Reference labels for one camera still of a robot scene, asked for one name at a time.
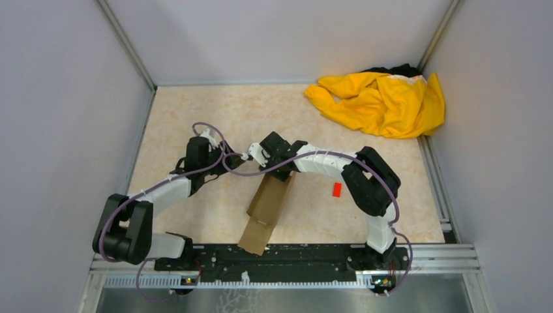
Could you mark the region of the aluminium frame rail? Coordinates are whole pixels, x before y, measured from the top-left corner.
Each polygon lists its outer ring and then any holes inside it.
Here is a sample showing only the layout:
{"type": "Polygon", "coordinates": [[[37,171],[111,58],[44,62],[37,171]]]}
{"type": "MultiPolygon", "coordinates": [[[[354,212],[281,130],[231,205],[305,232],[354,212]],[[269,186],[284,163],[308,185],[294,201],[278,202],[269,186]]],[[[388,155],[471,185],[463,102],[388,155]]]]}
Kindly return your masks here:
{"type": "Polygon", "coordinates": [[[361,245],[270,245],[262,256],[236,245],[196,245],[192,260],[150,261],[144,266],[95,258],[90,275],[111,288],[372,289],[413,275],[474,274],[475,249],[461,244],[399,245],[385,265],[372,265],[361,245]]]}

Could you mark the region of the brown cardboard box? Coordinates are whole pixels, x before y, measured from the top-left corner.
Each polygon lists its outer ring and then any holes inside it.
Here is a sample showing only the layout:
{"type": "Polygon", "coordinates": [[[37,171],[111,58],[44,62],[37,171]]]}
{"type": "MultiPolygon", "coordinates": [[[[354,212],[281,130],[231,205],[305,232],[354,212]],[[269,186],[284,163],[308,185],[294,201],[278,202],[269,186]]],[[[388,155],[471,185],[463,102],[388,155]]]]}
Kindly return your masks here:
{"type": "Polygon", "coordinates": [[[269,174],[261,183],[247,209],[248,223],[238,242],[238,247],[250,254],[263,255],[279,221],[295,175],[281,181],[269,174]]]}

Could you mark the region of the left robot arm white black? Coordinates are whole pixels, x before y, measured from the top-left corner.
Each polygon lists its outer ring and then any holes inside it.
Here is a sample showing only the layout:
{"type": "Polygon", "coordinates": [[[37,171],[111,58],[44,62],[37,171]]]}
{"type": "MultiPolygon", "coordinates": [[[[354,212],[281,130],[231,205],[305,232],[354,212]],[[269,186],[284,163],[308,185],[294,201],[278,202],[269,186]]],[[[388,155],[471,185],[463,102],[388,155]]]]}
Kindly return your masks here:
{"type": "Polygon", "coordinates": [[[206,178],[218,178],[245,163],[226,143],[201,136],[187,144],[186,154],[157,185],[126,196],[112,194],[106,200],[92,249],[106,261],[139,265],[150,259],[170,259],[180,270],[194,265],[192,240],[176,233],[154,233],[155,215],[197,193],[206,178]]]}

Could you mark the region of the small red block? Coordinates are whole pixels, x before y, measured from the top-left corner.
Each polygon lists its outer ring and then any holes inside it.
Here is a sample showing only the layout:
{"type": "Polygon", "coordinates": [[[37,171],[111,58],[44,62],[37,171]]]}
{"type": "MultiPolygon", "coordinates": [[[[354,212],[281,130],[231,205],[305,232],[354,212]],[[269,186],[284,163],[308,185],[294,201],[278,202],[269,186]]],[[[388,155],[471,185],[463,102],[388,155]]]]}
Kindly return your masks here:
{"type": "Polygon", "coordinates": [[[335,198],[339,198],[341,197],[341,194],[342,194],[342,183],[335,182],[333,185],[332,196],[335,198]]]}

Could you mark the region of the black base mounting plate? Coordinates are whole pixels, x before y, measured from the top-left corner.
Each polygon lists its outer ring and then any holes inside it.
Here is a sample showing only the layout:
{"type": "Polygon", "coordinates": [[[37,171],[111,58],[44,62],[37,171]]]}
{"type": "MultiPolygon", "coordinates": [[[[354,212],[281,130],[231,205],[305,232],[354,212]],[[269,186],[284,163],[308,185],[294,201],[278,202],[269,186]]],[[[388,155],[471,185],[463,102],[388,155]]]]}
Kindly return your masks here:
{"type": "Polygon", "coordinates": [[[250,254],[237,245],[193,245],[179,258],[161,258],[156,271],[200,271],[201,282],[255,283],[354,282],[358,271],[405,270],[406,248],[395,248],[388,260],[371,254],[365,244],[275,244],[263,255],[250,254]]]}

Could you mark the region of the black cloth behind yellow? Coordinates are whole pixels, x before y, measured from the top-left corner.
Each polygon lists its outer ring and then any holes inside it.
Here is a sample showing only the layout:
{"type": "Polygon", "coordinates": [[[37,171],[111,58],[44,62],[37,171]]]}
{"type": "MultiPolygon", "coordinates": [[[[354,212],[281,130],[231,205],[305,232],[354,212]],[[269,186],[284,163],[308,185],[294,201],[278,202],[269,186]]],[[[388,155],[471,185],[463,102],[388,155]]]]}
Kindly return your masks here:
{"type": "Polygon", "coordinates": [[[366,70],[362,70],[362,72],[377,72],[377,73],[384,73],[384,74],[390,74],[390,75],[400,75],[408,78],[420,76],[422,74],[422,72],[419,69],[412,67],[409,63],[405,63],[403,65],[399,65],[391,68],[372,67],[366,70]]]}

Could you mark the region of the yellow cloth garment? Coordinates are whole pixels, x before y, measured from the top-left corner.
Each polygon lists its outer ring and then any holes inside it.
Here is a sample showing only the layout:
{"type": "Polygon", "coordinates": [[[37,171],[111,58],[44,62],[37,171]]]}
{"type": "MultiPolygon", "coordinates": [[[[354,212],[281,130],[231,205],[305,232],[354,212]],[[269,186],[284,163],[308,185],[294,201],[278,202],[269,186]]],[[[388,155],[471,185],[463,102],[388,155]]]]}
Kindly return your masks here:
{"type": "Polygon", "coordinates": [[[430,136],[445,122],[437,75],[360,72],[324,76],[304,92],[320,114],[350,130],[391,139],[430,136]]]}

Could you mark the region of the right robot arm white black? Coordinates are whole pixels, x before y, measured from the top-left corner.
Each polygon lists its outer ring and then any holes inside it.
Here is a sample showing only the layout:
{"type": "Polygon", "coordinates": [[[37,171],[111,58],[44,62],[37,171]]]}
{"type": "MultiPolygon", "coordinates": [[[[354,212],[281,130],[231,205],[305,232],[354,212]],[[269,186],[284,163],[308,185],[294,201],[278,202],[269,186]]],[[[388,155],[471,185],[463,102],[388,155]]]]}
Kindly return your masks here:
{"type": "Polygon", "coordinates": [[[401,180],[374,148],[364,146],[358,152],[338,152],[301,140],[289,143],[272,132],[260,143],[252,143],[247,155],[259,164],[262,173],[281,181],[293,172],[340,179],[366,215],[369,264],[383,269],[392,261],[396,247],[393,225],[399,220],[397,197],[401,180]]]}

